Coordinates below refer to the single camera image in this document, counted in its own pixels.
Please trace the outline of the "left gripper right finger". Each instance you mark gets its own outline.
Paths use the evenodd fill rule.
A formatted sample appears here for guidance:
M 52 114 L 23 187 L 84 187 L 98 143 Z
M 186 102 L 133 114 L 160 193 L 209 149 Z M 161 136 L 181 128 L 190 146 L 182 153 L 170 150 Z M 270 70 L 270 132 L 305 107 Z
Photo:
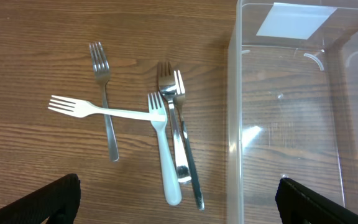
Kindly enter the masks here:
M 283 224 L 358 224 L 358 215 L 297 181 L 280 179 L 275 201 Z

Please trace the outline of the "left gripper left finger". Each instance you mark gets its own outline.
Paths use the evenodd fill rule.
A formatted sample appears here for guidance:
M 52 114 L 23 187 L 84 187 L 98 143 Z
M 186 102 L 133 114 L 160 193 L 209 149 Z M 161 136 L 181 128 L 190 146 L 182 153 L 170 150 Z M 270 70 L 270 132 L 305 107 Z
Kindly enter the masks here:
M 81 200 L 77 174 L 62 178 L 0 208 L 0 223 L 70 223 Z

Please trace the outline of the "white plastic fork thin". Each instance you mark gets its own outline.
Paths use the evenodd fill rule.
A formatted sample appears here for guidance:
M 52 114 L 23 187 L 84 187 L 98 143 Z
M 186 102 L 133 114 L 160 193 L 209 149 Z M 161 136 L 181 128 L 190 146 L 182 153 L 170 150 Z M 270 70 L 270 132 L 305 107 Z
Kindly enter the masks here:
M 95 106 L 89 101 L 68 98 L 64 96 L 52 95 L 48 104 L 48 109 L 77 118 L 84 118 L 91 114 L 106 114 L 129 119 L 146 121 L 166 121 L 167 118 L 162 114 L 152 114 L 140 111 L 117 110 Z

